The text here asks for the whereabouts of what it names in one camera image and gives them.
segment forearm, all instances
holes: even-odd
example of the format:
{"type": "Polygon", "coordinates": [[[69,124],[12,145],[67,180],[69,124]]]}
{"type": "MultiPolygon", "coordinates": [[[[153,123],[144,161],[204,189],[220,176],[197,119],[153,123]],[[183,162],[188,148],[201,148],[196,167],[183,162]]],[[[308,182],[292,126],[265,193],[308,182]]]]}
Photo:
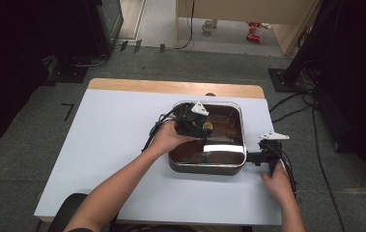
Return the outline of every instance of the forearm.
{"type": "Polygon", "coordinates": [[[65,231],[81,227],[100,231],[120,212],[135,187],[160,155],[155,149],[149,148],[98,185],[81,204],[65,231]]]}
{"type": "Polygon", "coordinates": [[[282,213],[282,229],[284,232],[304,232],[302,217],[300,215],[299,207],[293,196],[280,202],[282,213]]]}

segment left arm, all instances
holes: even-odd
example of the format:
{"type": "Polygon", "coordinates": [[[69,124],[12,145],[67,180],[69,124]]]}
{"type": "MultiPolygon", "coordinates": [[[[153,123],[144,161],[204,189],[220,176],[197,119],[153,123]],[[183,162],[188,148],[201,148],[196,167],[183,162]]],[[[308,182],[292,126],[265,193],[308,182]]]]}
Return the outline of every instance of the left arm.
{"type": "Polygon", "coordinates": [[[146,151],[98,185],[77,209],[65,231],[75,228],[101,231],[120,212],[152,164],[163,154],[193,139],[177,135],[174,127],[174,122],[165,122],[146,151]]]}

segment right arm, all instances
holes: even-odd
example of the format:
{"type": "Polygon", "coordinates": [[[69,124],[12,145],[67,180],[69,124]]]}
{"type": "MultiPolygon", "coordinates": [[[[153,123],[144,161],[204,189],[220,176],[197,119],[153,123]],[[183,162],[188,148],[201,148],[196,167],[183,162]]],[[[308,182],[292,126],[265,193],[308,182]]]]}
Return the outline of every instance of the right arm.
{"type": "Polygon", "coordinates": [[[297,206],[294,193],[289,182],[288,173],[279,161],[275,165],[272,177],[261,174],[268,191],[278,200],[282,213],[282,228],[284,232],[304,232],[302,216],[297,206]]]}

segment white tabletop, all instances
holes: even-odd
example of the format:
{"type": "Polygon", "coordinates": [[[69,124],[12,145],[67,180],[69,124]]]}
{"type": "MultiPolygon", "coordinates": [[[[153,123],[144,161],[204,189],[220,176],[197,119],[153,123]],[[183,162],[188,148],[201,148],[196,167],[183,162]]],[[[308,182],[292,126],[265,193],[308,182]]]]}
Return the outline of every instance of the white tabletop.
{"type": "MultiPolygon", "coordinates": [[[[273,131],[266,100],[88,89],[36,209],[54,217],[72,193],[90,193],[141,153],[158,116],[180,101],[235,102],[241,107],[248,152],[273,131]]],[[[260,173],[246,163],[235,176],[178,173],[168,157],[155,162],[119,213],[132,221],[201,224],[280,224],[279,205],[260,173]]]]}

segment gray carpet floor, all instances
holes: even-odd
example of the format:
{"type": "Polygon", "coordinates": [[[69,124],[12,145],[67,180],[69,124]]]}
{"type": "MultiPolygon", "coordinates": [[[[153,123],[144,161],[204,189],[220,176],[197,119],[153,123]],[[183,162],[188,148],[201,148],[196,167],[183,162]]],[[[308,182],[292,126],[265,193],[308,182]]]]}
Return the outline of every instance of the gray carpet floor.
{"type": "MultiPolygon", "coordinates": [[[[88,82],[95,77],[260,85],[269,105],[290,94],[276,93],[268,68],[285,69],[292,58],[223,54],[133,47],[116,48],[101,66],[90,68],[84,83],[42,86],[0,138],[0,231],[35,231],[33,213],[69,132],[88,82]],[[74,109],[65,121],[69,107],[74,109]]],[[[297,97],[273,111],[271,118],[304,106],[297,97]]],[[[366,231],[366,163],[354,154],[333,151],[333,140],[320,111],[317,116],[324,171],[333,189],[347,231],[366,231]]],[[[312,110],[306,109],[274,124],[288,134],[284,142],[298,182],[298,201],[308,231],[341,231],[315,150],[312,110]]],[[[279,226],[255,226],[254,231],[281,231],[279,226]]]]}

